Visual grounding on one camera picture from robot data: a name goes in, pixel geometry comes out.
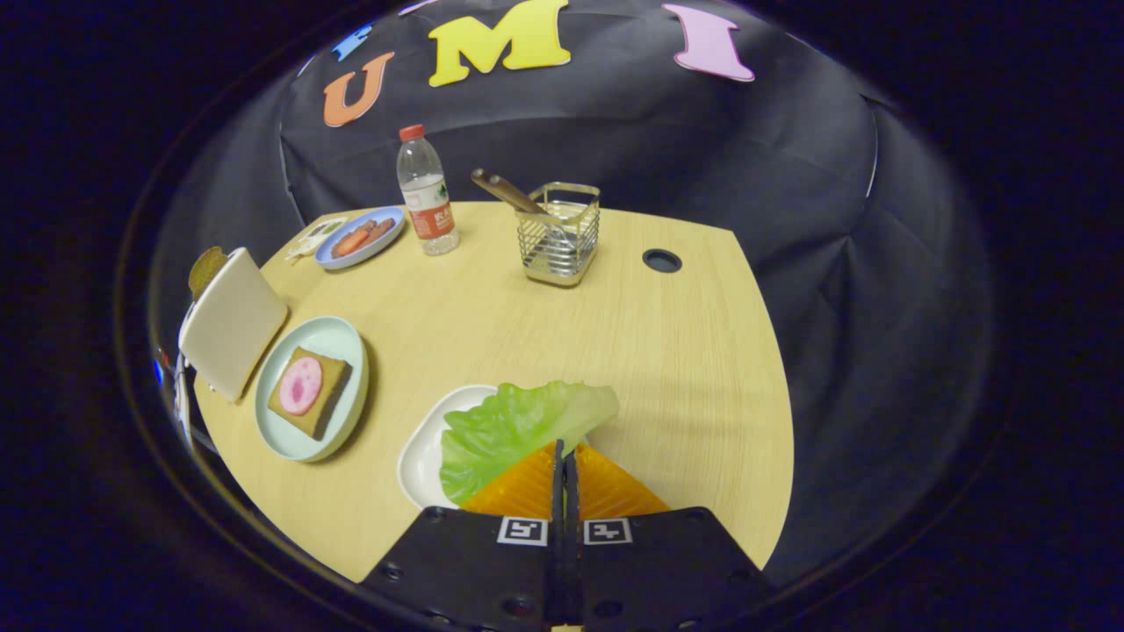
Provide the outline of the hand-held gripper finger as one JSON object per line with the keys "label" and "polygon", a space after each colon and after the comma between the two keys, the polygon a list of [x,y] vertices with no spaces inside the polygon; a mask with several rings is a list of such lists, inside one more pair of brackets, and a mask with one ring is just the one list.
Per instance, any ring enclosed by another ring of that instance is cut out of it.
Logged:
{"label": "hand-held gripper finger", "polygon": [[427,506],[361,587],[429,631],[547,631],[558,615],[565,476],[550,446],[549,520]]}
{"label": "hand-held gripper finger", "polygon": [[667,508],[581,444],[565,462],[566,614],[586,631],[722,631],[776,595],[708,508]]}

